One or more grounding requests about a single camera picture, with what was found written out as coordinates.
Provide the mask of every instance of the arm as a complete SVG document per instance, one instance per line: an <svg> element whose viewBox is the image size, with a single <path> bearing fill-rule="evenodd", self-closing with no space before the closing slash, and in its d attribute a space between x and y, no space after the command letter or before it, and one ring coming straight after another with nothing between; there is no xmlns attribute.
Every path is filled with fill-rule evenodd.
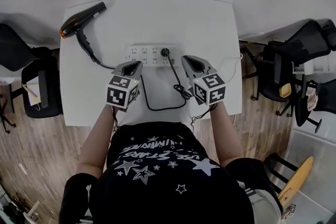
<svg viewBox="0 0 336 224"><path fill-rule="evenodd" d="M234 159L243 158L243 148L224 103L219 102L210 115L220 165L225 167Z"/></svg>
<svg viewBox="0 0 336 224"><path fill-rule="evenodd" d="M99 178L103 172L113 131L114 118L110 105L105 105L81 148L76 174L86 173Z"/></svg>

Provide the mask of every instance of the power strip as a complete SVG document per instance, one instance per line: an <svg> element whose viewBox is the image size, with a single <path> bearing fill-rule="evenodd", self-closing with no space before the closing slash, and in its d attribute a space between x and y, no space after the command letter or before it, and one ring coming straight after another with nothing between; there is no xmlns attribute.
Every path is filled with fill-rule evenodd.
<svg viewBox="0 0 336 224"><path fill-rule="evenodd" d="M173 66L181 65L181 51L176 44L132 45L126 49L126 61L141 61L147 67L169 67L167 57L161 55L161 50L167 48Z"/></svg>

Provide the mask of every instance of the wooden stool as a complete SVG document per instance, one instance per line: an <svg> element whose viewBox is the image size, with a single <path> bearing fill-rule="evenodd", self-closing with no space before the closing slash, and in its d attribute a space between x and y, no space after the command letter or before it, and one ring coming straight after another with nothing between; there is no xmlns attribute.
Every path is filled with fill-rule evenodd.
<svg viewBox="0 0 336 224"><path fill-rule="evenodd" d="M292 176L292 178L287 179L284 176L280 175L277 171L275 171L275 162L279 162L285 165L287 168L293 170L295 174ZM313 165L313 157L309 157L300 167L296 167L295 165L279 157L278 154L272 153L264 160L264 164L274 176L279 178L282 182L286 183L285 187L282 190L272 183L274 190L276 191L276 193L278 193L278 199L280 200L282 206L284 206L298 192L298 190L308 177L310 169Z"/></svg>

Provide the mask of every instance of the black sleeve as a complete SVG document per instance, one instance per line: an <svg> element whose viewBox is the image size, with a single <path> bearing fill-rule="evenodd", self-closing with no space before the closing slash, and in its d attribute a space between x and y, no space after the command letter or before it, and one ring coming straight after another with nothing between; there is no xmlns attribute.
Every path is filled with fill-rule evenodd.
<svg viewBox="0 0 336 224"><path fill-rule="evenodd" d="M225 169L238 181L244 182L247 188L262 189L269 192L283 212L278 195L269 180L264 164L252 158L240 158L230 162Z"/></svg>
<svg viewBox="0 0 336 224"><path fill-rule="evenodd" d="M97 179L89 174L77 174L67 181L64 189L59 224L77 224L89 208L87 186L92 187Z"/></svg>

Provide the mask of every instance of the hair dryer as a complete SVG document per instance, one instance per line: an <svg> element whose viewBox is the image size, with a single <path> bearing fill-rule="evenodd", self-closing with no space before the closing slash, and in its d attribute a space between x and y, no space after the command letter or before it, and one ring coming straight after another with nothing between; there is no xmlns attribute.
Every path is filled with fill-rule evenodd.
<svg viewBox="0 0 336 224"><path fill-rule="evenodd" d="M95 57L95 53L91 49L90 43L87 41L83 30L84 27L86 27L89 22L91 22L104 10L106 10L106 6L104 2L100 2L93 7L90 7L86 10L83 10L82 12L72 15L69 19L67 19L64 22L61 29L59 30L59 33L62 38L67 38L76 35L78 43L82 47L82 49L90 56L92 61L96 62L99 65L102 64Z"/></svg>

